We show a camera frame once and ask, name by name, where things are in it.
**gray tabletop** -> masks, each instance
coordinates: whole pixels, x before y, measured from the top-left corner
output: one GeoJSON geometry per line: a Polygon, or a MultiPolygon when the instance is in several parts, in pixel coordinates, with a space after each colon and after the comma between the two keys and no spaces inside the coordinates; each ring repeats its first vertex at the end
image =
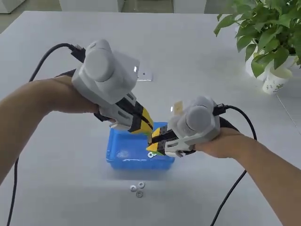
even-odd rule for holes
{"type": "MultiPolygon", "coordinates": [[[[0,98],[26,83],[53,45],[87,46],[106,38],[112,49],[140,59],[153,71],[154,82],[137,83],[133,93],[154,121],[168,121],[170,106],[178,100],[208,95],[243,109],[258,140],[300,168],[297,82],[279,94],[282,102],[264,94],[262,83],[244,71],[234,28],[216,38],[216,23],[215,15],[24,12],[0,35],[0,98]]],[[[69,50],[60,49],[37,78],[54,77],[78,65],[69,50]]],[[[229,111],[225,118],[251,135],[238,113],[229,111]]],[[[234,160],[198,153],[176,159],[167,172],[116,172],[105,160],[108,136],[108,125],[90,114],[48,115],[20,157],[12,225],[207,226],[243,171],[234,160]],[[129,187],[140,180],[147,185],[145,196],[137,199],[129,187]]],[[[0,187],[0,225],[6,223],[12,186],[10,172],[0,187]]],[[[247,175],[216,225],[281,224],[247,175]]]]}

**blue plastic container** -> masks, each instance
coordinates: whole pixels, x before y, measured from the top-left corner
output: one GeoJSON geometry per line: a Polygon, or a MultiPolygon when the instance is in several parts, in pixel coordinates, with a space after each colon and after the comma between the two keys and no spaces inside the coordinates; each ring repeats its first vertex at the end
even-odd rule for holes
{"type": "MultiPolygon", "coordinates": [[[[155,122],[154,130],[167,125],[155,122]]],[[[117,170],[168,170],[173,157],[156,155],[148,157],[147,137],[143,134],[130,134],[127,131],[111,129],[107,147],[107,162],[117,170]]]]}

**human hand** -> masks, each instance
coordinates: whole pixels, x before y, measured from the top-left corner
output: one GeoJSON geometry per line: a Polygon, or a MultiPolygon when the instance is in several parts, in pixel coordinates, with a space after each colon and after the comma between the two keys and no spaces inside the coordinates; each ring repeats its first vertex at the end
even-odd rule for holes
{"type": "Polygon", "coordinates": [[[98,106],[84,98],[72,85],[71,77],[60,76],[34,81],[41,93],[42,105],[47,110],[64,113],[97,113],[98,106]]]}
{"type": "Polygon", "coordinates": [[[254,139],[234,129],[221,128],[217,138],[204,144],[196,144],[195,150],[203,151],[216,158],[237,159],[244,150],[252,148],[256,143],[254,139]]]}

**metal washer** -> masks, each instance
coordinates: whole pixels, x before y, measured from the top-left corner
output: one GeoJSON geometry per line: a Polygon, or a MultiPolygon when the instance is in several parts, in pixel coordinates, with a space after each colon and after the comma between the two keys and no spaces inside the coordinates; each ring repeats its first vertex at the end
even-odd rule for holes
{"type": "Polygon", "coordinates": [[[135,185],[132,185],[132,186],[130,187],[130,189],[131,189],[131,192],[137,191],[137,187],[136,187],[135,185]]]}
{"type": "Polygon", "coordinates": [[[144,188],[145,187],[145,183],[144,182],[139,182],[138,183],[138,187],[139,188],[144,188]]]}
{"type": "Polygon", "coordinates": [[[142,191],[137,191],[136,192],[136,197],[137,198],[142,198],[143,197],[143,192],[142,191]]]}

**black cable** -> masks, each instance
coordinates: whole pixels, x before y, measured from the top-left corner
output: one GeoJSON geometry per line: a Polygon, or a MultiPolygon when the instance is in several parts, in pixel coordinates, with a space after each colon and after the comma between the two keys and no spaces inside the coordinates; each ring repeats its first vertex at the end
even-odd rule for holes
{"type": "MultiPolygon", "coordinates": [[[[251,131],[253,133],[253,138],[254,140],[257,140],[257,135],[256,135],[256,132],[255,132],[255,129],[254,129],[254,126],[253,124],[251,123],[251,120],[249,119],[249,117],[242,111],[240,110],[238,107],[234,107],[234,106],[230,106],[230,105],[225,105],[223,106],[225,110],[227,109],[233,109],[235,111],[238,111],[239,113],[241,113],[244,118],[247,120],[247,122],[249,123],[249,126],[251,128],[251,131]]],[[[222,203],[220,204],[216,214],[215,214],[215,217],[211,223],[210,226],[214,226],[223,206],[225,205],[226,201],[228,200],[229,196],[231,195],[231,193],[233,192],[233,190],[236,188],[236,186],[239,184],[239,182],[241,181],[241,179],[245,176],[245,174],[247,173],[247,171],[245,170],[240,176],[239,178],[236,180],[236,182],[234,183],[234,185],[232,186],[232,188],[229,190],[229,192],[227,193],[226,197],[224,198],[224,200],[222,201],[222,203]]]]}
{"type": "Polygon", "coordinates": [[[71,51],[73,51],[76,47],[68,44],[68,43],[61,43],[61,44],[57,44],[56,46],[53,46],[50,50],[47,51],[47,53],[44,54],[44,56],[42,57],[42,59],[40,60],[38,66],[36,67],[36,69],[34,70],[34,72],[32,73],[31,78],[29,79],[29,82],[33,81],[34,78],[36,77],[37,73],[39,72],[39,70],[41,69],[44,61],[47,59],[47,57],[56,49],[61,48],[61,47],[68,47],[71,51]]]}
{"type": "MultiPolygon", "coordinates": [[[[34,78],[36,77],[37,73],[39,72],[39,70],[41,69],[44,61],[47,59],[47,57],[56,49],[61,48],[61,47],[68,47],[71,51],[76,50],[76,47],[68,44],[68,43],[61,43],[58,44],[56,46],[53,46],[50,50],[47,51],[47,53],[42,57],[42,59],[40,60],[38,66],[36,67],[36,69],[34,70],[32,76],[30,77],[28,82],[31,82],[34,80],[34,78]]],[[[13,215],[13,210],[14,210],[14,205],[15,205],[15,199],[16,199],[16,190],[17,190],[17,183],[18,183],[18,163],[19,163],[19,158],[17,158],[15,165],[14,165],[14,187],[13,187],[13,194],[11,197],[11,204],[10,204],[10,209],[9,209],[9,215],[8,215],[8,222],[7,222],[7,226],[10,225],[11,222],[11,218],[13,215]]]]}

